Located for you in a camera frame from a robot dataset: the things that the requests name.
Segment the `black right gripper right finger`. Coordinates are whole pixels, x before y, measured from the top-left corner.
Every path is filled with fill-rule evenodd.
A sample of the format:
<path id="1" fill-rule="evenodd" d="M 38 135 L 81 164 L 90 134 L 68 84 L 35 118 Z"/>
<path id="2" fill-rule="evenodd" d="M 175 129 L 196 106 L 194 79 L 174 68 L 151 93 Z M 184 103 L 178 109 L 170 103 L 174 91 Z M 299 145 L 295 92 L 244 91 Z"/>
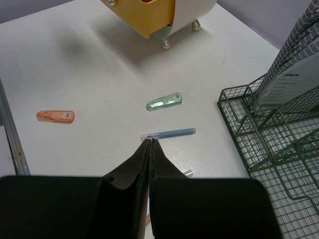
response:
<path id="1" fill-rule="evenodd" d="M 249 178 L 188 178 L 152 140 L 150 216 L 157 239 L 275 239 L 264 186 Z"/>

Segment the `grey white manual booklet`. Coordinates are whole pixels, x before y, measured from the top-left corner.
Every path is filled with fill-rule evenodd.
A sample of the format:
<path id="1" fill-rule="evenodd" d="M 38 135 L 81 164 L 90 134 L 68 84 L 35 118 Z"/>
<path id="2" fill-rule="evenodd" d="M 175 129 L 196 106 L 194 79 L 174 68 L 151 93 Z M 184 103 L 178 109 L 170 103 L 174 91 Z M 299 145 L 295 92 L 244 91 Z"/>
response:
<path id="1" fill-rule="evenodd" d="M 275 107 L 319 84 L 319 2 L 298 18 L 273 64 L 251 97 L 251 106 Z"/>

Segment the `cream round drawer box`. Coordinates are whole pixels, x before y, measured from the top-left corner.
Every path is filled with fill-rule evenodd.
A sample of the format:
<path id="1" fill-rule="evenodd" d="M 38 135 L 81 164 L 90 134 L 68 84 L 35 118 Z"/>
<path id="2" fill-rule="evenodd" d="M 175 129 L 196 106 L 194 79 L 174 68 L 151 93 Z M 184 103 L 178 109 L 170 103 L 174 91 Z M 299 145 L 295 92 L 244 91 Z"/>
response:
<path id="1" fill-rule="evenodd" d="M 120 19 L 145 39 L 156 39 L 170 48 L 168 37 L 191 25 L 201 28 L 199 18 L 216 5 L 215 0 L 103 0 Z"/>

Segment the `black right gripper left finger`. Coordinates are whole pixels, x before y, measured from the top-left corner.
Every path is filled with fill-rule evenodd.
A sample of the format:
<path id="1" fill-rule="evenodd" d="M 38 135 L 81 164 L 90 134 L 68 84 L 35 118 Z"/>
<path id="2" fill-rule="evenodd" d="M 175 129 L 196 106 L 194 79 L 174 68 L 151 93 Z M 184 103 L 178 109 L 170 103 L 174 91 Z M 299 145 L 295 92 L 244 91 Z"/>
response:
<path id="1" fill-rule="evenodd" d="M 102 177 L 5 176 L 3 239 L 142 239 L 151 141 Z"/>

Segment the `green transparent correction tape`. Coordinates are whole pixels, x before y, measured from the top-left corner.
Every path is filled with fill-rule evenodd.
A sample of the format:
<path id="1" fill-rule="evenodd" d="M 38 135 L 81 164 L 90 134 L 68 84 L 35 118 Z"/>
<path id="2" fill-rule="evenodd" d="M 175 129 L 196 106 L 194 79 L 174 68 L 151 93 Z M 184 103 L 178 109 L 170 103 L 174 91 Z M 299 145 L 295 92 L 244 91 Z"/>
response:
<path id="1" fill-rule="evenodd" d="M 180 93 L 173 93 L 152 101 L 146 104 L 146 109 L 150 112 L 173 107 L 182 103 L 182 96 Z"/>

